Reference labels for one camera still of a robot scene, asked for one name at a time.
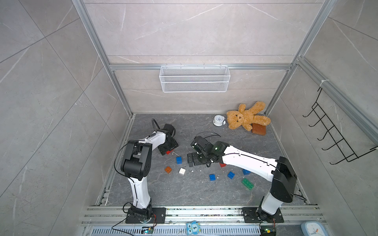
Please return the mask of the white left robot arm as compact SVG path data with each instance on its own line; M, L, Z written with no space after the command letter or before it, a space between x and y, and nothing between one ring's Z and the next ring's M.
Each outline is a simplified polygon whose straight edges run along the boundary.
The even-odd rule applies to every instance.
M152 218L151 197L148 192L147 175L151 169L152 152L158 148L161 155L178 147L174 139L176 129L171 124L159 126L149 136L131 140L126 144L122 158L121 171L128 178L133 194L133 203L128 210L132 216L140 221L148 221Z

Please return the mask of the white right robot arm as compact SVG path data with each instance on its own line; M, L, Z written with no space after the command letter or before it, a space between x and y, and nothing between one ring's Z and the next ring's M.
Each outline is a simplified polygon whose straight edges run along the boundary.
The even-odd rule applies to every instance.
M197 165L210 167L212 163L222 163L240 167L271 182L269 193L263 197L256 210L256 216L261 220L272 221L283 203L293 201L297 175L287 158L257 156L225 142L217 141L211 144L201 136L194 138L191 147L195 150L187 155L191 167Z

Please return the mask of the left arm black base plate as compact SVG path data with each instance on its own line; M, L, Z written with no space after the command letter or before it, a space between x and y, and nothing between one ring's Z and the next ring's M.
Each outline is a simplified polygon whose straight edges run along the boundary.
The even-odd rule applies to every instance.
M164 223L166 217L165 207L148 207L146 209L131 206L128 209L126 223Z

